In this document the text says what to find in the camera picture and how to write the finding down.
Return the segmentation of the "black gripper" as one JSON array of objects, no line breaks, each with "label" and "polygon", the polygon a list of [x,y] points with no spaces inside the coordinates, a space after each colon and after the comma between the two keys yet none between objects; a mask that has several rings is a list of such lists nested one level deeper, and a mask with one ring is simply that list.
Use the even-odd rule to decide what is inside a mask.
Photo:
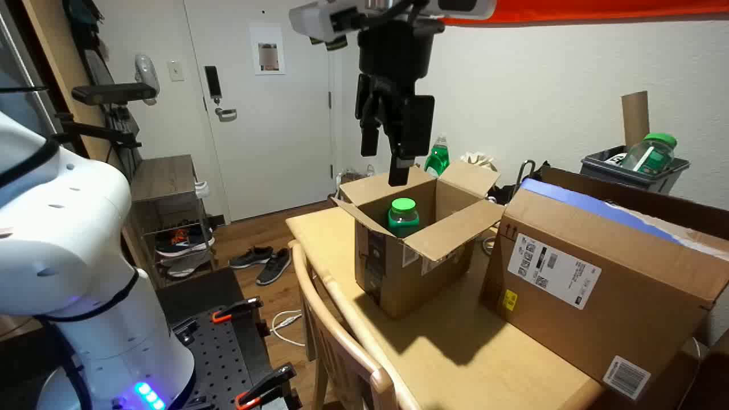
[{"label": "black gripper", "polygon": [[356,119],[363,129],[363,157],[379,150],[379,129],[389,136],[391,188],[408,182],[411,160],[429,153],[434,99],[417,96],[414,83],[429,74],[433,36],[420,34],[406,20],[357,34],[360,76],[356,93]]}]

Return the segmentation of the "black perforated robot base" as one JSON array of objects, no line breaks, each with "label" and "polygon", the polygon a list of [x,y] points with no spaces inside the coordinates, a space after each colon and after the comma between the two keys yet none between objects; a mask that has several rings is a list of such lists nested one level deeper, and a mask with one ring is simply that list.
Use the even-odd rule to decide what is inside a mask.
[{"label": "black perforated robot base", "polygon": [[221,326],[209,322],[214,311],[250,299],[229,270],[161,288],[158,297],[174,332],[194,355],[194,380],[174,410],[237,410],[234,399],[274,374],[281,380],[260,394],[261,404],[253,410],[300,408],[291,387],[294,367],[268,362],[260,307]]}]

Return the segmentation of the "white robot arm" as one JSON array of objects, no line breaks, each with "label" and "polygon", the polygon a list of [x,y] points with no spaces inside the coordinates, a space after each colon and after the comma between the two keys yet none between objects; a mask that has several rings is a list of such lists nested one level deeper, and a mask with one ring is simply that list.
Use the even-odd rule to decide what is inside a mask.
[{"label": "white robot arm", "polygon": [[179,410],[196,358],[120,251],[125,176],[0,113],[0,313],[31,317],[61,362],[37,410]]}]

